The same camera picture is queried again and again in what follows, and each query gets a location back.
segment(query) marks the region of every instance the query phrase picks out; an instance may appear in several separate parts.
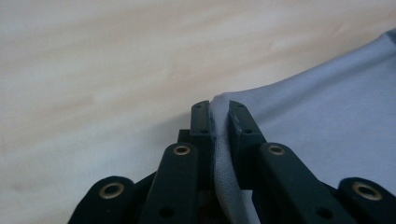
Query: light gray cloth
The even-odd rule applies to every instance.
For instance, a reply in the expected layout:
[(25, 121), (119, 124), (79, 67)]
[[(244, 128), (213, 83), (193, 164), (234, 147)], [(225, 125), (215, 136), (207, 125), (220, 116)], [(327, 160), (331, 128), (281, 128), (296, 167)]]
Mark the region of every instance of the light gray cloth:
[(216, 193), (231, 222), (246, 224), (230, 155), (230, 100), (246, 105), (267, 141), (290, 147), (320, 181), (337, 188), (357, 176), (396, 194), (396, 29), (300, 75), (214, 98)]

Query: light wood surface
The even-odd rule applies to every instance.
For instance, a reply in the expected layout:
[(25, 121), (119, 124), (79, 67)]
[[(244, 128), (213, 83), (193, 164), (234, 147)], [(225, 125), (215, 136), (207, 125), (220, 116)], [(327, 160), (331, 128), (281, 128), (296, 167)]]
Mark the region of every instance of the light wood surface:
[(396, 27), (396, 2), (1, 1), (0, 223), (66, 223), (96, 181), (138, 181), (190, 107)]

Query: wood grain surface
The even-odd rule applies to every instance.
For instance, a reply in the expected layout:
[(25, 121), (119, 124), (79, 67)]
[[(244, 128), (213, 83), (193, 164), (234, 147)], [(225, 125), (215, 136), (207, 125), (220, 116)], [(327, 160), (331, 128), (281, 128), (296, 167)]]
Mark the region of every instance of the wood grain surface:
[(190, 107), (291, 77), (396, 27), (396, 2), (0, 2), (0, 223), (66, 223), (138, 181)]

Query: wooden table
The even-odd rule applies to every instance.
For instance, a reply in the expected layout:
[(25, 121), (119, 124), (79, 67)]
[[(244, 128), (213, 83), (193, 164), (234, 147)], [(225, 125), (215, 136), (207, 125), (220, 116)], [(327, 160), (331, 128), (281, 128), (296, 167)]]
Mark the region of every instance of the wooden table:
[(268, 85), (396, 26), (396, 2), (2, 1), (0, 223), (66, 223), (138, 181), (190, 107)]

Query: gray fabric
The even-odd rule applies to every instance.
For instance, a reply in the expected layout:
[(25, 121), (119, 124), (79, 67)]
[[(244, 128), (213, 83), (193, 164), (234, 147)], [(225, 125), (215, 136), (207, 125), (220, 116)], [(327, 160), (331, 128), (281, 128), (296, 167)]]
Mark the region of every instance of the gray fabric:
[(396, 29), (300, 75), (210, 104), (215, 188), (232, 223), (248, 223), (227, 131), (230, 100), (247, 106), (269, 142), (290, 147), (321, 181), (373, 180), (396, 194)]

